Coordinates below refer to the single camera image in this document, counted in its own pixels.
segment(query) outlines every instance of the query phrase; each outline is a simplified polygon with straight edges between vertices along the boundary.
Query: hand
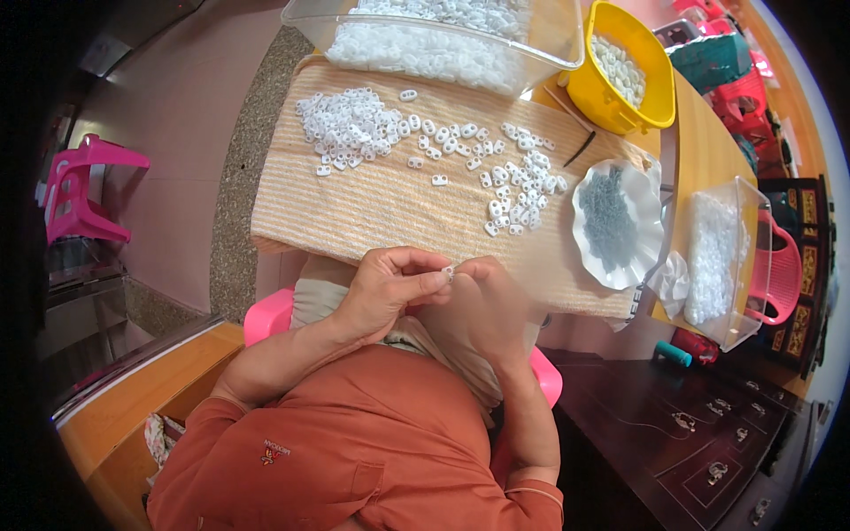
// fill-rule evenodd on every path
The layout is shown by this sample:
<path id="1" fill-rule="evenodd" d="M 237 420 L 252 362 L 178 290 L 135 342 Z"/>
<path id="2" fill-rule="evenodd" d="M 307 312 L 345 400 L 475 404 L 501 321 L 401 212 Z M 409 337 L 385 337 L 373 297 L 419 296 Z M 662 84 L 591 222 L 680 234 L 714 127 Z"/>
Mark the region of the hand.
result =
<path id="1" fill-rule="evenodd" d="M 331 316 L 358 347 L 382 340 L 407 306 L 446 304 L 448 258 L 414 247 L 372 249 L 360 261 L 348 295 Z"/>
<path id="2" fill-rule="evenodd" d="M 467 313 L 469 341 L 494 370 L 527 363 L 523 345 L 529 300 L 493 257 L 473 258 L 455 268 L 455 297 Z"/>

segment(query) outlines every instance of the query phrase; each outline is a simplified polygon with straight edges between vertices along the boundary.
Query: wooden cabinet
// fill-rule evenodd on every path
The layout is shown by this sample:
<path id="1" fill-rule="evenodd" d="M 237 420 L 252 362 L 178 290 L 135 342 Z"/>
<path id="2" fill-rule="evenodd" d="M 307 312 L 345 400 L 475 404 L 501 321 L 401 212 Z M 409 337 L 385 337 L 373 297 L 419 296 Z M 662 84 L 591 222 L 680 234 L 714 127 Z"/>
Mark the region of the wooden cabinet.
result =
<path id="1" fill-rule="evenodd" d="M 751 528 L 775 521 L 808 468 L 810 408 L 763 382 L 545 352 L 564 378 L 554 414 L 571 528 Z"/>

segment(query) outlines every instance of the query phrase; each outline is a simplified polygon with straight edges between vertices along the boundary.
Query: clear plastic container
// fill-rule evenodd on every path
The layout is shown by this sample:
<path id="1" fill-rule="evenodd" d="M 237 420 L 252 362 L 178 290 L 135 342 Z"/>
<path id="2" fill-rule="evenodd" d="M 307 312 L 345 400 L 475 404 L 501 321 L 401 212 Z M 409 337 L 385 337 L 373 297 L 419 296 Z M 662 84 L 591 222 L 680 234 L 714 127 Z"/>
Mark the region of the clear plastic container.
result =
<path id="1" fill-rule="evenodd" d="M 720 206 L 720 212 L 725 212 L 734 220 L 734 227 L 728 232 L 729 241 L 733 242 L 734 251 L 728 262 L 728 275 L 731 284 L 726 285 L 722 296 L 712 292 L 711 300 L 714 302 L 725 302 L 724 313 L 717 317 L 706 319 L 702 323 L 694 323 L 689 319 L 690 298 L 697 292 L 705 291 L 697 289 L 695 274 L 699 253 L 695 249 L 698 222 L 698 212 L 706 212 L 706 209 L 698 207 L 710 202 L 713 206 Z M 771 253 L 758 250 L 769 250 L 773 244 L 773 233 L 770 227 L 770 201 L 758 189 L 746 179 L 735 177 L 734 180 L 725 184 L 714 186 L 707 190 L 696 192 L 691 196 L 691 211 L 693 228 L 691 234 L 691 247 L 688 253 L 688 272 L 691 274 L 691 292 L 685 303 L 685 320 L 696 327 L 706 337 L 717 342 L 720 350 L 728 352 L 739 345 L 747 337 L 752 336 L 762 326 L 767 308 L 767 301 L 763 297 L 753 296 L 752 292 L 768 292 L 770 283 L 770 259 Z M 714 222 L 713 226 L 729 226 L 730 223 Z M 722 255 L 723 251 L 707 253 L 709 257 Z"/>
<path id="2" fill-rule="evenodd" d="M 406 14 L 377 12 L 388 4 Z M 443 18 L 448 4 L 484 13 L 487 31 Z M 417 18 L 415 10 L 429 18 Z M 513 97 L 577 69 L 585 58 L 579 0 L 291 0 L 280 18 L 342 68 L 436 78 Z"/>

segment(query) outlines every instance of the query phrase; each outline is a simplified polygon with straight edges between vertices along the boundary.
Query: orange shirt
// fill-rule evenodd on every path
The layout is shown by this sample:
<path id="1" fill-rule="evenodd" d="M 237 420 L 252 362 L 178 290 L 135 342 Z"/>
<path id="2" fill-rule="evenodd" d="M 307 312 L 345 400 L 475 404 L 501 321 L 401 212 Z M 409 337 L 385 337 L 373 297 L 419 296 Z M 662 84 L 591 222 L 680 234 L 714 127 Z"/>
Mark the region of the orange shirt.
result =
<path id="1" fill-rule="evenodd" d="M 561 492 L 507 492 L 464 383 L 442 364 L 372 345 L 310 375 L 276 408 L 208 398 L 186 420 L 148 516 L 169 529 L 561 529 Z"/>

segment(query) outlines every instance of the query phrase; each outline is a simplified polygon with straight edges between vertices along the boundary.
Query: plastic bin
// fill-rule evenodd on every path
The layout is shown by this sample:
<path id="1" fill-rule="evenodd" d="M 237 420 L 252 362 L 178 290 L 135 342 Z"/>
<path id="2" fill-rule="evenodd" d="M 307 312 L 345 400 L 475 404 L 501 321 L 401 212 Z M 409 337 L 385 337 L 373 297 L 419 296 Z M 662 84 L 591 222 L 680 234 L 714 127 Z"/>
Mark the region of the plastic bin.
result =
<path id="1" fill-rule="evenodd" d="M 584 25 L 585 47 L 593 32 L 624 48 L 646 74 L 646 95 L 635 109 L 599 70 L 592 53 L 577 71 L 569 74 L 567 92 L 575 106 L 593 123 L 612 133 L 646 134 L 651 127 L 664 129 L 676 118 L 673 67 L 655 34 L 628 11 L 597 0 Z"/>
<path id="2" fill-rule="evenodd" d="M 707 190 L 694 193 L 691 197 L 692 216 L 695 215 L 695 196 L 712 198 L 719 201 L 725 207 L 734 212 L 735 219 L 743 223 L 737 223 L 737 230 L 733 231 L 735 247 L 737 252 L 729 264 L 729 275 L 732 279 L 731 299 L 726 308 L 726 313 L 718 317 L 707 319 L 694 327 L 709 339 L 717 342 L 720 350 L 728 352 L 739 345 L 747 337 L 754 335 L 762 326 L 762 319 L 751 317 L 752 314 L 764 315 L 767 301 L 763 297 L 755 297 L 749 289 L 745 290 L 744 279 L 749 279 L 748 285 L 755 287 L 753 292 L 769 292 L 770 252 L 756 252 L 759 249 L 771 249 L 773 245 L 773 231 L 770 223 L 764 219 L 770 216 L 760 216 L 760 211 L 770 213 L 770 201 L 756 187 L 746 179 L 735 177 L 734 180 L 725 184 L 714 186 Z M 687 314 L 689 299 L 694 294 L 694 260 L 693 248 L 695 234 L 691 234 L 691 249 L 688 254 L 688 272 L 691 276 L 691 292 L 688 294 L 688 302 L 685 303 Z"/>
<path id="3" fill-rule="evenodd" d="M 523 29 L 501 31 L 501 34 L 456 25 L 451 19 L 426 20 L 374 13 L 378 4 L 390 3 L 291 0 L 280 18 L 283 25 L 298 28 L 333 64 L 342 68 L 435 78 L 513 97 L 559 71 L 577 69 L 584 61 L 579 0 L 451 2 L 454 6 L 471 5 L 475 9 L 493 6 L 515 9 Z M 449 4 L 439 0 L 402 0 L 393 4 L 396 3 L 411 8 L 413 4 L 423 8 L 439 5 L 440 10 Z M 528 18 L 527 24 L 523 22 L 524 16 Z"/>

